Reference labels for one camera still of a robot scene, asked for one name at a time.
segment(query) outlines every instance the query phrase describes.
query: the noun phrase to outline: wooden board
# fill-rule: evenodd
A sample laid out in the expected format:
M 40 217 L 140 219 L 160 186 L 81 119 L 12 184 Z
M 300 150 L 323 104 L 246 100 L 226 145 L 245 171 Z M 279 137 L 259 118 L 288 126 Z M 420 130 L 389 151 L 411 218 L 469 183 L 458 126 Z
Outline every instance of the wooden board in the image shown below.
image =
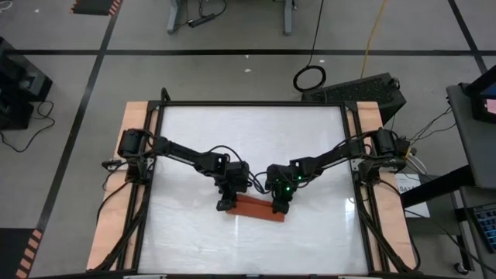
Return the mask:
M 382 127 L 381 115 L 379 108 L 375 102 L 359 102 L 359 118 L 363 132 L 375 130 Z M 130 128 L 143 128 L 146 115 L 147 102 L 128 102 L 126 111 L 122 119 L 122 125 L 119 132 L 118 142 L 115 148 L 116 151 L 119 145 L 120 135 L 122 131 Z M 154 127 L 157 120 L 157 114 L 152 118 L 150 127 Z M 353 124 L 353 116 L 348 114 L 350 129 L 355 130 Z M 124 171 L 118 171 L 112 175 L 107 183 L 107 192 L 105 197 L 112 193 L 116 188 L 122 185 L 125 178 Z M 396 187 L 396 181 L 393 174 L 381 174 L 381 178 Z M 95 238 L 91 247 L 90 257 L 88 260 L 87 269 L 98 266 L 112 250 L 113 246 L 122 235 L 126 211 L 129 204 L 129 196 L 131 187 L 127 187 L 115 195 L 108 204 L 102 209 L 99 222 L 95 231 Z M 136 209 L 139 207 L 143 189 L 140 189 L 138 194 L 138 202 Z M 381 220 L 381 227 L 384 237 L 391 244 L 394 251 L 401 259 L 410 267 L 415 266 L 415 258 L 412 251 L 412 245 L 408 236 L 408 228 L 406 226 L 405 216 L 401 206 L 400 198 L 386 185 L 376 185 L 374 194 L 377 201 L 377 210 Z M 374 262 L 374 269 L 381 270 L 381 260 L 379 258 L 377 241 L 374 236 L 369 233 L 370 249 Z M 136 234 L 129 241 L 129 246 L 126 252 L 125 268 L 131 267 L 134 243 L 136 242 Z

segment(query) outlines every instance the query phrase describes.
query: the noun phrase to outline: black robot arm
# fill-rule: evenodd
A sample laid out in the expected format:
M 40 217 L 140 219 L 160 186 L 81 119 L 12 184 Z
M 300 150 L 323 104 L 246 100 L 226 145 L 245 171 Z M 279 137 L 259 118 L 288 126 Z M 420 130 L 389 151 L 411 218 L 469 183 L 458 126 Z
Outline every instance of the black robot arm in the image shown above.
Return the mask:
M 371 139 L 372 150 L 365 151 L 363 139 Z M 398 139 L 394 132 L 379 129 L 345 139 L 329 152 L 317 157 L 303 157 L 290 160 L 289 165 L 271 164 L 267 168 L 265 189 L 272 191 L 274 212 L 288 213 L 289 202 L 298 188 L 305 187 L 322 172 L 345 160 L 354 160 L 353 168 L 359 172 L 360 179 L 372 182 L 379 178 L 379 169 L 391 167 L 399 171 L 405 167 L 402 157 L 408 150 L 408 144 Z
M 143 144 L 149 143 L 151 149 L 140 152 Z M 212 151 L 199 153 L 174 143 L 162 136 L 153 136 L 144 129 L 128 129 L 122 134 L 117 154 L 128 163 L 127 179 L 134 183 L 146 182 L 148 158 L 164 156 L 192 166 L 198 173 L 215 180 L 222 199 L 217 203 L 218 211 L 236 207 L 236 192 L 246 192 L 250 167 L 247 162 L 230 162 L 229 155 Z

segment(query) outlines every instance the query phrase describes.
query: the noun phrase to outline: desk leg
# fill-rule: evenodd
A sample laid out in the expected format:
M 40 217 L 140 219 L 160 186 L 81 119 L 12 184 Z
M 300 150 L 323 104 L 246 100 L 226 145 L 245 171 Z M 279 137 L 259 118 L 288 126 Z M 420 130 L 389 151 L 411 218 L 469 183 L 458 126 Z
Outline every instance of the desk leg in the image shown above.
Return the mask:
M 284 35 L 289 36 L 293 32 L 293 0 L 284 1 Z
M 408 208 L 430 199 L 449 194 L 462 186 L 474 186 L 474 176 L 470 166 L 461 167 L 448 174 L 438 177 L 430 182 L 422 184 L 417 188 L 401 194 L 403 207 Z
M 179 10 L 182 5 L 187 5 L 188 2 L 183 0 L 170 0 L 169 20 L 167 21 L 167 33 L 176 32 L 177 20 L 179 19 Z

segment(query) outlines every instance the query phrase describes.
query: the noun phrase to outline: gray floor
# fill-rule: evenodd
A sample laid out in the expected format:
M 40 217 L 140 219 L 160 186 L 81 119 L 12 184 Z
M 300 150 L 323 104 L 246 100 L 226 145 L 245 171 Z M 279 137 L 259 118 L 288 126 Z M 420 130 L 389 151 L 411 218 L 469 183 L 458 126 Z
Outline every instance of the gray floor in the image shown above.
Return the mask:
M 269 0 L 227 0 L 224 15 L 198 28 L 165 31 L 168 0 L 124 0 L 110 50 L 310 49 L 318 1 L 297 1 L 292 36 L 282 35 L 282 4 Z M 0 36 L 24 50 L 98 50 L 109 17 L 71 15 L 74 0 L 15 0 L 0 14 Z M 456 1 L 480 50 L 496 50 L 491 27 L 492 0 Z M 381 6 L 380 0 L 325 0 L 316 48 L 363 50 Z M 222 6 L 210 0 L 205 10 Z M 190 1 L 189 16 L 197 18 Z M 469 50 L 447 0 L 390 0 L 371 49 Z M 0 145 L 0 227 L 34 227 L 69 137 L 95 56 L 43 55 L 29 59 L 54 80 L 49 100 L 57 124 L 40 134 L 28 151 L 13 153 Z M 362 56 L 315 56 L 327 71 L 326 84 L 360 76 Z M 496 57 L 484 57 L 487 67 Z M 300 98 L 292 78 L 308 62 L 306 55 L 270 56 L 105 56 L 46 228 L 31 276 L 82 272 L 102 201 L 100 167 L 113 152 L 125 103 L 158 98 L 166 87 L 174 100 L 292 100 Z M 397 114 L 394 130 L 413 136 L 445 111 L 445 87 L 472 81 L 480 71 L 473 57 L 372 56 L 366 75 L 390 72 L 401 81 L 408 103 Z M 313 74 L 301 85 L 315 83 Z M 451 115 L 432 129 L 450 126 Z M 6 133 L 22 146 L 43 123 Z M 456 129 L 416 144 L 430 174 L 444 174 L 466 163 Z M 428 274 L 456 276 L 460 254 L 445 237 L 414 236 Z M 470 273 L 479 278 L 480 272 Z

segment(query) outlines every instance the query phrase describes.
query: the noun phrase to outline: white table surface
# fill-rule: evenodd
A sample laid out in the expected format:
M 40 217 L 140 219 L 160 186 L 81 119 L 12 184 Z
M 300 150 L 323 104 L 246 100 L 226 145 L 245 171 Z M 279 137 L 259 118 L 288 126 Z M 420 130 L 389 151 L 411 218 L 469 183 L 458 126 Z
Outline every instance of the white table surface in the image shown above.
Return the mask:
M 230 146 L 253 173 L 318 156 L 345 138 L 337 107 L 167 107 L 161 136 L 198 152 Z M 217 190 L 191 166 L 157 160 L 140 273 L 367 273 L 348 163 L 298 190 L 284 223 L 217 212 Z M 262 197 L 254 188 L 247 194 Z

